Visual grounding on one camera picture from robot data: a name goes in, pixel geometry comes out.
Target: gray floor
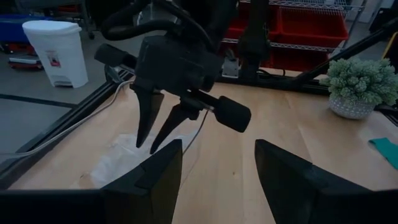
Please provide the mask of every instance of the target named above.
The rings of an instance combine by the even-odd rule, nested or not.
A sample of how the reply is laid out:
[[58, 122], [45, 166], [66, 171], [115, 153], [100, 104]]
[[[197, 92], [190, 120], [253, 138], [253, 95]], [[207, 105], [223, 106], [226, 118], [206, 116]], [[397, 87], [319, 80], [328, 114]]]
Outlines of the gray floor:
[[[348, 45], [368, 35], [367, 24], [358, 24]], [[138, 55], [143, 36], [131, 40], [112, 42], [110, 44]], [[0, 93], [25, 96], [43, 100], [79, 103], [105, 82], [103, 64], [94, 59], [96, 49], [105, 41], [99, 32], [95, 40], [89, 40], [87, 34], [81, 33], [82, 46], [88, 72], [89, 82], [77, 89], [55, 88], [47, 79], [45, 72], [21, 72], [9, 68], [8, 55], [0, 54]], [[359, 54], [362, 59], [377, 60], [387, 45], [381, 42]], [[0, 152], [15, 152], [30, 139], [48, 128], [55, 120], [63, 116], [68, 109], [54, 106], [20, 103], [9, 100], [0, 101]]]

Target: green cloth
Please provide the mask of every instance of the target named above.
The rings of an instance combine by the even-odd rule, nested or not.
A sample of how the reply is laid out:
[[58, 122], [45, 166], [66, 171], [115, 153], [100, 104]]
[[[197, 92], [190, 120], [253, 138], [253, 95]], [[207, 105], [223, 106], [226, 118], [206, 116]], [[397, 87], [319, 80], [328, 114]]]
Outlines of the green cloth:
[[369, 142], [374, 144], [395, 169], [398, 169], [398, 146], [396, 144], [391, 143], [388, 138], [372, 139]]

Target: trash can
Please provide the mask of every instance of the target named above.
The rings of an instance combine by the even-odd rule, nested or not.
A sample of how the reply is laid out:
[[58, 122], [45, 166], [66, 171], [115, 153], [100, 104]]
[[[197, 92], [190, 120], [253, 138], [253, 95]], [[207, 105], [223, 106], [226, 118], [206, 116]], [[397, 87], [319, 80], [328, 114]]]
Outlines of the trash can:
[[22, 27], [53, 86], [78, 88], [88, 82], [78, 24], [29, 21]]

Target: wooden tabletop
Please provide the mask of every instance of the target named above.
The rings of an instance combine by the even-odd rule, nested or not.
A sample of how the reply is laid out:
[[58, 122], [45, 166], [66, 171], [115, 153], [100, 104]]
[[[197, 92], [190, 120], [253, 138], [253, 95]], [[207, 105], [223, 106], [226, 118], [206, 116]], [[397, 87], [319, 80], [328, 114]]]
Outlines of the wooden tabletop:
[[[174, 223], [275, 223], [257, 175], [256, 139], [371, 190], [398, 189], [398, 170], [368, 144], [374, 138], [398, 144], [398, 128], [382, 114], [352, 121], [333, 114], [327, 97], [248, 86], [217, 83], [211, 94], [248, 106], [252, 120], [241, 134], [209, 114], [197, 139], [199, 160], [180, 189]], [[177, 102], [166, 95], [154, 130]], [[69, 134], [11, 189], [68, 189], [81, 182], [120, 134], [136, 133], [138, 111], [134, 92], [126, 88], [110, 108]], [[186, 122], [182, 129], [199, 123]]]

